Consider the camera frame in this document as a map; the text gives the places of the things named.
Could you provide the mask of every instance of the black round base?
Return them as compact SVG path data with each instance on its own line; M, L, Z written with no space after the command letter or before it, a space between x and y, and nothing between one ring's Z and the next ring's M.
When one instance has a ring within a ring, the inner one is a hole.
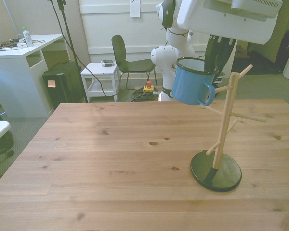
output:
M195 180L203 187L226 192L239 185L242 179L242 171L234 159L223 154L218 170L213 169L215 152L209 156L206 150L195 155L191 161L191 170Z

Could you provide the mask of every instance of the paper note on wall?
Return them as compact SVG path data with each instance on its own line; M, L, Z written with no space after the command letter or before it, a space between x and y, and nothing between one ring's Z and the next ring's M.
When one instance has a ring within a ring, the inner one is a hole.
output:
M140 0L130 0L130 17L140 17Z

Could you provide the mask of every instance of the gray carpet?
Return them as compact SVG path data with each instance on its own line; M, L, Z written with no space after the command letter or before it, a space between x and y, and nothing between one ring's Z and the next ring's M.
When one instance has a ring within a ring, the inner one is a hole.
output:
M224 79L219 87L227 85L229 79ZM128 88L134 89L143 86L146 80L130 79ZM123 80L122 90L125 88L126 81ZM162 79L158 79L158 85L162 84ZM119 102L131 101L132 90L122 92L119 97ZM216 99L225 99L226 92L221 92ZM284 99L289 104L289 80L282 75L246 75L239 83L236 99ZM94 97L90 102L113 102L113 97ZM31 139L35 136L38 130L46 122L47 118L20 118L10 119L6 114L2 115L4 120L11 124L10 131L13 134L15 145L12 150L15 151L14 156L8 158L5 155L0 156L0 175L11 166L13 161L28 145Z

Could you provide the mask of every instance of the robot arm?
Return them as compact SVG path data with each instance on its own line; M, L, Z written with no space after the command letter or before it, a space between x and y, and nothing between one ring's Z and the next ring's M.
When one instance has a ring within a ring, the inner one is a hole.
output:
M236 39L259 44L270 39L281 6L281 0L164 0L157 5L169 43L151 52L153 63L163 74L161 100L173 100L175 61L195 54L189 45L193 31L211 34L205 70L218 66L221 72Z

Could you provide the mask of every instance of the cable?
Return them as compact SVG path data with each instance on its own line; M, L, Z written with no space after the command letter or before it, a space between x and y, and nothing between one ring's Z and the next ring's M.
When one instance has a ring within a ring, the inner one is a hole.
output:
M143 93L144 88L137 89L132 95L132 101L139 102L139 101L154 101L158 98L158 95L153 94L152 92Z
M64 40L66 41L67 45L69 46L69 48L70 48L71 50L73 50L72 47L70 46L70 44L68 43L67 39L65 38L64 34L63 34L63 30L62 30L62 27L61 27L61 23L60 23L60 20L59 20L57 11L56 11L56 9L55 9L55 7L54 7L54 5L53 5L53 0L50 0L50 2L51 2L51 4L52 4L52 6L53 6L54 13L55 13L55 15L56 15L56 17L57 17L57 21L58 21L58 23L59 23L59 27L60 27L60 30L61 30L61 34L62 34ZM101 89L102 89L102 92L103 92L104 96L106 96L106 97L111 97L111 96L119 95L119 94L121 94L121 93L123 93L123 92L125 92L125 91L127 91L127 90L135 90L135 89L125 89L125 90L123 90L123 91L121 91L121 92L119 92L119 93L117 93L117 94L115 94L115 95L106 95L105 92L104 92L103 85L102 85L101 81L95 76L95 74L92 73L92 71L90 71L90 70L86 67L85 64L83 64L83 62L79 59L79 57L78 57L76 54L75 54L75 56L76 56L76 58L78 59L78 61L84 66L84 68L86 68L86 69L96 78L96 80L101 84Z

